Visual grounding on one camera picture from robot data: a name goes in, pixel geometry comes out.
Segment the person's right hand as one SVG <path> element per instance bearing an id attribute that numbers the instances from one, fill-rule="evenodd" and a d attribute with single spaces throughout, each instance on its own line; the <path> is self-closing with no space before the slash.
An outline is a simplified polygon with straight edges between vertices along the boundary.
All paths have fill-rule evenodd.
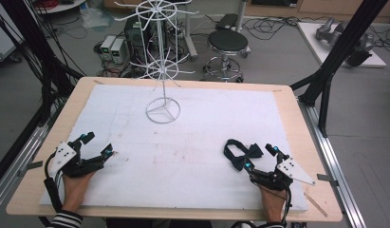
<path id="1" fill-rule="evenodd" d="M 271 190 L 262 186 L 260 188 L 262 205 L 267 222 L 280 222 L 282 220 L 282 210 L 287 199 L 287 192 Z"/>

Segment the black round stool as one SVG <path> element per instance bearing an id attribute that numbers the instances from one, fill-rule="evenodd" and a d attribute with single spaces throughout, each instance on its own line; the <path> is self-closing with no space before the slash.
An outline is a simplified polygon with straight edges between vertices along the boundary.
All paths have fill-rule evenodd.
<path id="1" fill-rule="evenodd" d="M 241 66 L 232 57 L 240 55 L 246 58 L 248 43 L 248 39 L 243 34 L 234 30 L 220 29 L 212 32 L 207 44 L 209 49 L 218 53 L 218 56 L 214 56 L 205 64 L 204 75 L 214 76 L 225 82 L 235 80 L 237 83 L 243 83 Z"/>

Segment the white floor board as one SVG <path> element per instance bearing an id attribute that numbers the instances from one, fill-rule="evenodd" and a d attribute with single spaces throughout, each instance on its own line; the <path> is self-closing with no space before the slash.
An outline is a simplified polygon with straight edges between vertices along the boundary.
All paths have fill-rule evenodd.
<path id="1" fill-rule="evenodd" d="M 331 50 L 330 44 L 326 40 L 319 41 L 315 37 L 316 30 L 320 28 L 323 23 L 307 23 L 307 22 L 299 22 L 298 28 L 303 34 L 304 38 L 307 40 L 309 47 L 312 49 L 315 57 L 318 62 L 321 64 L 328 53 Z M 375 53 L 374 50 L 370 50 L 371 54 L 362 64 L 361 67 L 373 67 L 373 68 L 381 68 L 386 67 L 386 63 L 381 59 L 381 57 Z"/>

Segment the clear plastic bag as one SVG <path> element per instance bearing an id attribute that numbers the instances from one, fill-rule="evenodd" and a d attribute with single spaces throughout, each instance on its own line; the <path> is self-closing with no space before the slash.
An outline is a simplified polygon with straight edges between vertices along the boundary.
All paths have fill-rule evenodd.
<path id="1" fill-rule="evenodd" d="M 103 31 L 112 26 L 114 19 L 102 9 L 85 8 L 80 9 L 83 19 L 82 26 L 85 29 Z"/>

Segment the dark navy bow tie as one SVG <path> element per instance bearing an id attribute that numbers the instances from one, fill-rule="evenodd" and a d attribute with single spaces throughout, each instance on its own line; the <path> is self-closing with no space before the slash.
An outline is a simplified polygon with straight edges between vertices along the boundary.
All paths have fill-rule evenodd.
<path id="1" fill-rule="evenodd" d="M 234 145 L 239 148 L 243 152 L 243 155 L 235 156 L 229 148 L 230 145 Z M 227 140 L 223 154 L 238 171 L 241 171 L 244 168 L 246 159 L 261 158 L 264 155 L 261 148 L 256 143 L 247 148 L 243 143 L 234 139 Z"/>

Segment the grey table leg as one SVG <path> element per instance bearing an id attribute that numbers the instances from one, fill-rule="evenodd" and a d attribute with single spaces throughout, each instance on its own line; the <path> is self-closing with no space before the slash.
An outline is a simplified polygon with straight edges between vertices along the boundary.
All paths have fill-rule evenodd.
<path id="1" fill-rule="evenodd" d="M 189 60 L 194 61 L 197 58 L 198 54 L 197 54 L 197 51 L 195 49 L 194 41 L 191 37 L 191 14 L 189 13 L 190 5 L 189 4 L 185 5 L 184 9 L 186 11 L 184 39 L 185 39 L 185 43 L 186 43 L 186 46 L 187 46 L 187 49 L 189 52 Z"/>

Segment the grey bench power supply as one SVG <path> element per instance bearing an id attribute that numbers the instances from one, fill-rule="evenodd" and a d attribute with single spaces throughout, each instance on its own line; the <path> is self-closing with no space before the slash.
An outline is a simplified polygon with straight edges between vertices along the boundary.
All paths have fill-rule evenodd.
<path id="1" fill-rule="evenodd" d="M 124 62 L 126 57 L 126 49 L 123 39 L 117 38 L 114 41 L 113 46 L 111 47 L 111 55 L 115 64 L 122 64 Z"/>
<path id="2" fill-rule="evenodd" d="M 112 60 L 111 47 L 113 46 L 115 40 L 115 35 L 108 35 L 100 46 L 102 57 L 105 61 Z"/>

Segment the black computer tower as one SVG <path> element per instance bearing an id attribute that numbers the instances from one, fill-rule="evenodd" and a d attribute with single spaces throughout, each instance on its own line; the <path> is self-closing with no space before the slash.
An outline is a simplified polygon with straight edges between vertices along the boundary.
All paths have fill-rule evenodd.
<path id="1" fill-rule="evenodd" d="M 145 65 L 152 61 L 150 53 L 159 51 L 158 23 L 150 21 L 146 29 L 143 29 L 147 21 L 132 16 L 125 22 L 124 33 L 130 54 L 130 61 L 135 64 Z"/>

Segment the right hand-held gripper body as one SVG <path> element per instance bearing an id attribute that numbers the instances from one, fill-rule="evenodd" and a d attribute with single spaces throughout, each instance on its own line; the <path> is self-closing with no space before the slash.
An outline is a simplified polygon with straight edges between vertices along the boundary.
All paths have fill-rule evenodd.
<path id="1" fill-rule="evenodd" d="M 250 180 L 256 185 L 277 191 L 288 190 L 293 181 L 300 181 L 309 185 L 316 183 L 293 158 L 288 158 L 280 164 L 277 163 L 275 169 L 271 172 L 256 169 L 256 176 L 250 177 Z"/>

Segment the white foam mat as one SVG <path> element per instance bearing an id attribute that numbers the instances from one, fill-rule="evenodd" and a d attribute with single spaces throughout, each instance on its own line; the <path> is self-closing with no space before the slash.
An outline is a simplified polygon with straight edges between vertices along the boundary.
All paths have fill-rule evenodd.
<path id="1" fill-rule="evenodd" d="M 229 139 L 245 146 L 267 143 L 289 153 L 278 109 L 280 90 L 169 87 L 181 113 L 172 123 L 153 123 L 146 106 L 162 96 L 150 86 L 95 85 L 68 135 L 93 132 L 82 148 L 92 158 L 112 144 L 115 155 L 98 171 L 84 200 L 87 206 L 172 209 L 258 209 L 259 190 L 246 171 L 224 156 Z"/>

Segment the black flat pedal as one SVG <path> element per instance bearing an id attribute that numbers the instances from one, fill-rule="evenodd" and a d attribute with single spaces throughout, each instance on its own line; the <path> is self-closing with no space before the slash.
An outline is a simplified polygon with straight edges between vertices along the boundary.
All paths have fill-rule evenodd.
<path id="1" fill-rule="evenodd" d="M 235 30 L 238 15 L 235 13 L 225 14 L 215 25 L 216 29 L 230 29 Z"/>

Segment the thin wooden stick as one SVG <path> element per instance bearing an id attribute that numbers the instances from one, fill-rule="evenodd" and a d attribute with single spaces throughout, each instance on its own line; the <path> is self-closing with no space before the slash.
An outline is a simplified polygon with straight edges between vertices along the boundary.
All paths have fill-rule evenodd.
<path id="1" fill-rule="evenodd" d="M 304 196 L 310 201 L 310 203 L 325 217 L 327 218 L 327 212 L 320 206 L 320 204 L 313 199 L 308 193 L 304 193 Z"/>

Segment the person's left hand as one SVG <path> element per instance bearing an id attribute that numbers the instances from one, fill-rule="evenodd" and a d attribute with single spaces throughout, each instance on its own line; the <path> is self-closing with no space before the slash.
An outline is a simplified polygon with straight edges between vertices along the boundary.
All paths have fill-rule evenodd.
<path id="1" fill-rule="evenodd" d="M 76 213 L 84 202 L 85 192 L 88 188 L 89 182 L 95 173 L 87 174 L 79 178 L 70 178 L 63 176 L 65 199 L 63 203 L 63 210 Z"/>

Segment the black metal frame post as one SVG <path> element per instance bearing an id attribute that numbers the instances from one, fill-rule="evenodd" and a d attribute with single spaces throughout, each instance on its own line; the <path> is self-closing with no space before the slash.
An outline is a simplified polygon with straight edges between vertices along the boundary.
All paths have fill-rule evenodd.
<path id="1" fill-rule="evenodd" d="M 351 53 L 352 48 L 357 44 L 357 41 L 373 23 L 388 1 L 363 0 L 350 19 L 339 41 L 328 53 L 321 66 L 310 76 L 290 86 L 292 90 L 307 86 L 306 92 L 299 96 L 300 102 L 306 106 L 314 106 L 316 99 L 321 96 L 318 129 L 325 138 L 327 137 L 326 119 L 332 79 Z"/>
<path id="2" fill-rule="evenodd" d="M 18 28 L 26 45 L 21 45 L 15 39 L 9 31 L 10 25 L 1 15 L 0 28 L 28 61 L 30 69 L 42 84 L 43 104 L 38 113 L 40 123 L 43 124 L 51 118 L 52 106 L 64 105 L 66 98 L 71 95 L 75 88 L 72 80 L 78 81 L 84 75 L 63 63 L 55 55 L 25 0 L 0 0 L 0 4 Z"/>

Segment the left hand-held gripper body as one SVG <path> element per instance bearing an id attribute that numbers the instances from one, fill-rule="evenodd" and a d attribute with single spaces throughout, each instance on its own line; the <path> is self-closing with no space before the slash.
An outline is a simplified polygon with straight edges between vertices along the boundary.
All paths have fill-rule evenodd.
<path id="1" fill-rule="evenodd" d="M 78 178 L 103 168 L 102 157 L 92 159 L 81 158 L 80 142 L 61 142 L 55 150 L 54 161 L 49 169 L 49 175 L 54 177 L 60 171 L 70 178 Z"/>

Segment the aluminium side rail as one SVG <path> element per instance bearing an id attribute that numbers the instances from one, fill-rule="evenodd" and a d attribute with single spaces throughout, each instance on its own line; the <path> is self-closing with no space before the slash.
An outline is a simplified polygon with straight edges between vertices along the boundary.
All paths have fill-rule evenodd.
<path id="1" fill-rule="evenodd" d="M 306 124 L 310 128 L 311 136 L 317 142 L 318 152 L 320 153 L 325 170 L 328 172 L 329 182 L 334 193 L 340 202 L 340 208 L 345 215 L 350 228 L 367 228 L 362 213 L 354 199 L 352 191 L 347 183 L 344 172 L 336 156 L 331 142 L 325 137 L 318 126 L 319 114 L 315 107 L 309 107 L 301 102 L 298 103 L 303 112 Z"/>
<path id="2" fill-rule="evenodd" d="M 35 167 L 32 160 L 49 129 L 48 123 L 28 124 L 0 161 L 0 208 L 16 183 L 25 176 L 30 167 Z"/>

